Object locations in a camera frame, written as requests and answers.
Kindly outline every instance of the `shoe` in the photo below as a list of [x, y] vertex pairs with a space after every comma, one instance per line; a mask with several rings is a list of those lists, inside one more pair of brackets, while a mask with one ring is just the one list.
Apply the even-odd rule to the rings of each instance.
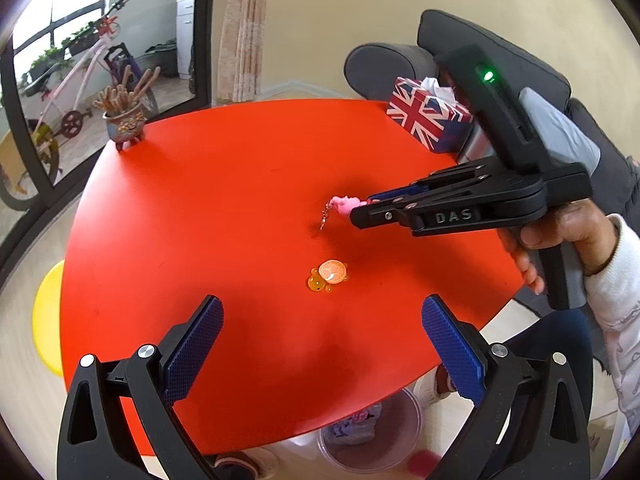
[[436, 366], [433, 370], [415, 381], [414, 395], [418, 399], [420, 407], [424, 410], [436, 402], [446, 399], [450, 396], [451, 390], [454, 391], [452, 384], [450, 384], [450, 379], [447, 378], [447, 385], [449, 386], [450, 391], [442, 394], [438, 393], [438, 380], [436, 377], [438, 368], [439, 367]]
[[212, 467], [237, 465], [251, 471], [256, 480], [266, 480], [276, 474], [277, 457], [268, 449], [254, 447], [246, 451], [220, 454], [215, 460], [207, 460]]

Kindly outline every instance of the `turtle toy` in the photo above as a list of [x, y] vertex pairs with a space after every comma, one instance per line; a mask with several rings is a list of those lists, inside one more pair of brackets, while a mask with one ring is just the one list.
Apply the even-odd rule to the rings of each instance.
[[311, 277], [306, 280], [308, 287], [314, 292], [330, 292], [332, 285], [347, 279], [347, 264], [338, 260], [327, 260], [317, 269], [311, 269]]

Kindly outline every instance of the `sofa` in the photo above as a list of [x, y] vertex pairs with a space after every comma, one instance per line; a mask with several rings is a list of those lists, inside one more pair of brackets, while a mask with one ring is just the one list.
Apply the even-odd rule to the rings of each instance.
[[[347, 83], [365, 99], [388, 101], [398, 76], [417, 80], [436, 77], [436, 56], [478, 44], [516, 93], [524, 87], [532, 88], [599, 147], [600, 161], [591, 176], [593, 201], [606, 214], [621, 214], [634, 231], [640, 232], [640, 171], [609, 140], [587, 108], [572, 97], [571, 85], [561, 73], [490, 30], [442, 10], [422, 13], [416, 43], [357, 46], [344, 63]], [[518, 292], [516, 299], [541, 316], [550, 312], [546, 297], [535, 296], [527, 287]], [[602, 332], [591, 309], [586, 306], [583, 310], [592, 325], [594, 355], [608, 368]]]

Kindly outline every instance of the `red table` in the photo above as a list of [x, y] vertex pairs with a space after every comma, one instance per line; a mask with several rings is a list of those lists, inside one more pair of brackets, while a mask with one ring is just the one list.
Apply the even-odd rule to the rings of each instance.
[[[214, 108], [149, 124], [121, 154], [109, 143], [66, 252], [66, 385], [82, 355], [128, 357], [214, 294], [222, 332], [175, 405], [202, 453], [305, 433], [399, 390], [438, 363], [420, 324], [428, 294], [481, 327], [520, 275], [495, 232], [413, 238], [337, 214], [320, 232], [321, 211], [334, 194], [366, 197], [451, 164], [382, 104], [356, 100]], [[330, 258], [350, 279], [310, 291], [310, 270]]]

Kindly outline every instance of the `bicycle frame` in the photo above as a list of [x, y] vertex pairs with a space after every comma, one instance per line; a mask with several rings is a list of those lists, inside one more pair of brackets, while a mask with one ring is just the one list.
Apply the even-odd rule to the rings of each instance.
[[51, 108], [51, 106], [55, 106], [55, 101], [56, 98], [60, 95], [61, 92], [64, 91], [64, 89], [69, 85], [69, 82], [71, 81], [71, 79], [73, 78], [73, 76], [78, 73], [78, 71], [82, 68], [82, 66], [84, 65], [84, 62], [89, 59], [89, 58], [93, 58], [91, 60], [91, 63], [89, 63], [89, 68], [87, 69], [86, 73], [84, 74], [84, 76], [82, 77], [82, 83], [80, 84], [80, 88], [78, 90], [78, 95], [76, 95], [76, 100], [74, 102], [74, 107], [73, 110], [78, 110], [78, 105], [80, 104], [80, 99], [82, 97], [82, 93], [84, 92], [84, 89], [86, 88], [87, 83], [89, 82], [89, 78], [91, 77], [91, 74], [94, 72], [95, 70], [95, 65], [98, 63], [98, 60], [100, 59], [100, 56], [112, 45], [112, 41], [111, 38], [109, 37], [108, 34], [103, 34], [98, 38], [98, 41], [94, 44], [94, 46], [92, 46], [85, 54], [84, 56], [81, 57], [81, 59], [76, 63], [76, 65], [71, 69], [71, 72], [69, 72], [69, 74], [66, 75], [66, 77], [62, 80], [62, 83], [60, 83], [60, 85], [58, 86], [58, 88], [55, 89], [55, 91], [53, 92], [53, 95], [50, 97], [49, 102], [47, 102], [47, 105], [44, 107], [44, 110], [42, 111], [42, 113], [40, 114], [40, 119], [38, 120], [38, 126], [36, 127], [36, 131], [37, 129], [40, 127], [40, 124], [42, 124], [42, 121], [45, 117], [45, 115], [47, 114], [47, 112], [49, 111], [49, 109]]

